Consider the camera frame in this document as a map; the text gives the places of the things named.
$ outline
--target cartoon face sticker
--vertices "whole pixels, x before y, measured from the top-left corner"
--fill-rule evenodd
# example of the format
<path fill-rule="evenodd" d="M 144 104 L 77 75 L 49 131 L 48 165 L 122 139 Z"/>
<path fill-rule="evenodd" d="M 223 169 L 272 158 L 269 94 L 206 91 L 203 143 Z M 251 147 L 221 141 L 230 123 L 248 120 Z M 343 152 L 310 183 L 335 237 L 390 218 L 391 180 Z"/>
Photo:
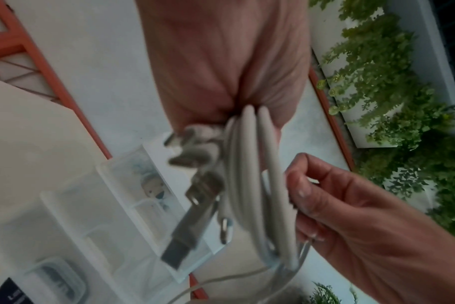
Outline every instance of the cartoon face sticker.
<path fill-rule="evenodd" d="M 164 181 L 157 174 L 145 177 L 141 186 L 148 198 L 161 200 L 171 194 Z"/>

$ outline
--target hand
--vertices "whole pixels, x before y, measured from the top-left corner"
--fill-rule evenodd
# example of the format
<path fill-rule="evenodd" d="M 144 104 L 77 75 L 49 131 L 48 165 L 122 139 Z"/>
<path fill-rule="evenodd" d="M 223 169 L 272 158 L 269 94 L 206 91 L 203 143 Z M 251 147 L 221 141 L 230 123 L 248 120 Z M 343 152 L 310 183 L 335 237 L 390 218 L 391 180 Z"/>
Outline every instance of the hand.
<path fill-rule="evenodd" d="M 308 79 L 306 0 L 137 0 L 151 68 L 175 131 L 224 124 L 246 104 L 278 130 Z"/>
<path fill-rule="evenodd" d="M 308 154 L 286 171 L 296 233 L 382 303 L 455 303 L 455 238 L 360 176 Z M 316 179 L 315 185 L 307 177 Z"/>

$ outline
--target white plastic storage drawers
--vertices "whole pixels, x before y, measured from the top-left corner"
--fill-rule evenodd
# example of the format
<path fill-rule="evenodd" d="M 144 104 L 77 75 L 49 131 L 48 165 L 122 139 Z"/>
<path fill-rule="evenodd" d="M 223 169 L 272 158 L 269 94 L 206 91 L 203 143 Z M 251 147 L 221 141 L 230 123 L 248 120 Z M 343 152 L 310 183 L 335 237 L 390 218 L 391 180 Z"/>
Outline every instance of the white plastic storage drawers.
<path fill-rule="evenodd" d="M 222 248 L 211 223 L 174 270 L 160 256 L 190 203 L 163 138 L 99 165 L 0 224 L 0 253 L 36 304 L 161 303 Z"/>

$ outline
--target green foliage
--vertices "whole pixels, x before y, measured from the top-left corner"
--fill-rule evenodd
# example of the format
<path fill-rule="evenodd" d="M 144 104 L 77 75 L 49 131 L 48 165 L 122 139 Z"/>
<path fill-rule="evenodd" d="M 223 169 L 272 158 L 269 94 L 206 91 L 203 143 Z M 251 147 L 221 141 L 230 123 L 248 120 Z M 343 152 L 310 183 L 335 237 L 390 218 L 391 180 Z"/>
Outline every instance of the green foliage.
<path fill-rule="evenodd" d="M 334 294 L 331 286 L 315 283 L 313 294 L 303 304 L 341 304 L 341 300 Z M 358 304 L 358 295 L 353 287 L 349 289 L 354 298 L 354 304 Z"/>
<path fill-rule="evenodd" d="M 330 2 L 311 0 L 311 5 Z M 412 71 L 414 35 L 398 26 L 398 16 L 375 16 L 386 3 L 343 1 L 339 18 L 358 25 L 344 29 L 345 40 L 322 58 L 323 64 L 340 57 L 347 61 L 327 79 L 329 95 L 337 99 L 329 113 L 362 104 L 365 114 L 350 123 L 371 128 L 368 141 L 397 147 L 365 153 L 360 174 L 402 198 L 434 182 L 440 207 L 429 215 L 455 235 L 455 137 L 447 133 L 455 123 L 455 106 L 438 102 L 434 89 Z M 326 85 L 322 81 L 318 88 Z"/>

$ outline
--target cartoon character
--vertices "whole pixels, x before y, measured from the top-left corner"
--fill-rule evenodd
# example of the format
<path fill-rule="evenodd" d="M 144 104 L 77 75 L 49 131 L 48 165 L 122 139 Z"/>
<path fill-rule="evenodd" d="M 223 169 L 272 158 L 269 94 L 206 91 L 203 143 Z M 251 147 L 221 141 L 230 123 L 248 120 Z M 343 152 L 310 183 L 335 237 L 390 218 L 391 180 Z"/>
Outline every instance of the cartoon character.
<path fill-rule="evenodd" d="M 164 210 L 168 209 L 168 206 L 163 203 L 163 200 L 169 197 L 171 192 L 158 174 L 146 176 L 142 180 L 141 187 L 148 198 L 159 200 L 159 204 L 162 208 Z"/>

